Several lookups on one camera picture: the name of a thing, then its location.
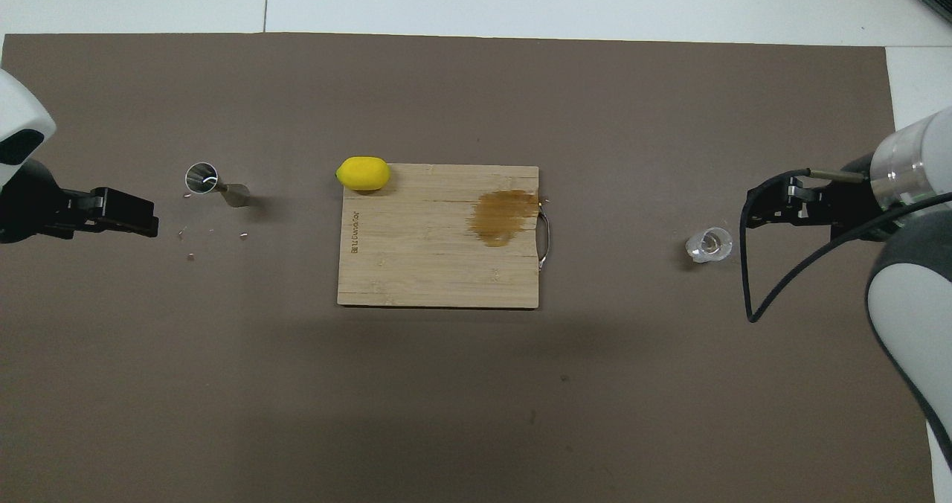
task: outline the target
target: cutting board handle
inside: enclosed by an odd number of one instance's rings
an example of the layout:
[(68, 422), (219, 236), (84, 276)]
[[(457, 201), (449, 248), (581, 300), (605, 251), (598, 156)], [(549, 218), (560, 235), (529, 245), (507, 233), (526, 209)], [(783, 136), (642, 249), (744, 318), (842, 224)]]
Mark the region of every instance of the cutting board handle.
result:
[(548, 224), (548, 215), (545, 214), (545, 209), (541, 208), (541, 202), (538, 203), (538, 220), (545, 224), (545, 247), (544, 251), (538, 255), (538, 270), (541, 270), (541, 266), (545, 264), (545, 258), (548, 257), (548, 249), (552, 246), (552, 228)]

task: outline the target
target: white floor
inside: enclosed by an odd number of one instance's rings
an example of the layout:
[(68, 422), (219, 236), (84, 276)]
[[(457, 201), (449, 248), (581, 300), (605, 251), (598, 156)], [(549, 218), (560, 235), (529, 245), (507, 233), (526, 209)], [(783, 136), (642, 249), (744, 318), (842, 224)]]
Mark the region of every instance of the white floor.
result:
[(952, 24), (918, 0), (0, 0), (0, 35), (262, 31), (878, 45), (897, 127), (952, 104)]

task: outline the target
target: brown table surface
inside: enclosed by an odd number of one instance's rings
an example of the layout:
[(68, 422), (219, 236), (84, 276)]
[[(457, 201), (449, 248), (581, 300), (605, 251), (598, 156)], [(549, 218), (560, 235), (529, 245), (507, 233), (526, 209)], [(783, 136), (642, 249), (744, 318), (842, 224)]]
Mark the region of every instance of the brown table surface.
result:
[[(683, 248), (736, 235), (765, 178), (890, 134), (883, 48), (30, 35), (3, 66), (57, 120), (34, 158), (61, 187), (161, 218), (0, 248), (3, 499), (931, 497), (924, 418), (864, 314), (878, 246), (758, 324), (736, 253)], [(333, 171), (358, 154), (538, 165), (540, 309), (336, 306)], [(253, 207), (183, 199), (195, 161)], [(753, 232), (756, 296), (825, 239)]]

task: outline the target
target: black cable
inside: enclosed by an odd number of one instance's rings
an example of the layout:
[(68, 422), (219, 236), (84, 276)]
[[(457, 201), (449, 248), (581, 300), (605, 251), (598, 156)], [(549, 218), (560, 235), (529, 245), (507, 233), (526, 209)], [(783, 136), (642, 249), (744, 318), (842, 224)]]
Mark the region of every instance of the black cable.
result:
[(744, 286), (744, 309), (747, 310), (747, 320), (751, 323), (756, 323), (761, 316), (764, 315), (764, 312), (771, 306), (771, 303), (774, 301), (777, 295), (783, 290), (783, 287), (786, 287), (788, 283), (792, 282), (807, 266), (812, 265), (813, 262), (820, 259), (820, 257), (827, 255), (832, 249), (836, 249), (837, 246), (843, 245), (852, 241), (853, 239), (859, 238), (864, 233), (870, 231), (870, 229), (878, 228), (880, 225), (888, 224), (889, 222), (895, 221), (902, 216), (911, 214), (912, 212), (920, 211), (921, 209), (931, 208), (932, 205), (944, 204), (945, 202), (952, 201), (952, 192), (946, 192), (945, 194), (939, 194), (931, 198), (926, 198), (920, 202), (915, 202), (912, 205), (904, 205), (901, 208), (890, 209), (885, 211), (882, 215), (878, 215), (876, 218), (864, 222), (863, 224), (857, 225), (856, 228), (850, 229), (850, 231), (844, 232), (842, 235), (836, 239), (831, 240), (829, 243), (826, 243), (823, 246), (820, 246), (816, 251), (811, 253), (806, 259), (797, 263), (797, 265), (790, 269), (790, 272), (786, 273), (785, 276), (776, 282), (776, 286), (771, 289), (771, 292), (765, 296), (764, 302), (757, 307), (757, 311), (751, 311), (750, 303), (750, 283), (747, 278), (747, 216), (750, 214), (750, 206), (752, 202), (764, 192), (765, 188), (775, 185), (779, 180), (787, 179), (790, 177), (798, 176), (808, 176), (810, 174), (809, 168), (805, 170), (792, 170), (785, 172), (783, 174), (776, 175), (758, 185), (758, 187), (751, 188), (747, 192), (747, 201), (744, 202), (744, 208), (741, 210), (741, 228), (740, 228), (740, 243), (741, 243), (741, 283)]

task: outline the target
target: cutting board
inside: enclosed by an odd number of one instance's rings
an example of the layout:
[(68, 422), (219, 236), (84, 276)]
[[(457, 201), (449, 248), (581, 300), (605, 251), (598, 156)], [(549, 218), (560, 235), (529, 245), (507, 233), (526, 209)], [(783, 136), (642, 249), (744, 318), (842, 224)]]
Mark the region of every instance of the cutting board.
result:
[(337, 303), (538, 307), (538, 167), (390, 164), (344, 189)]

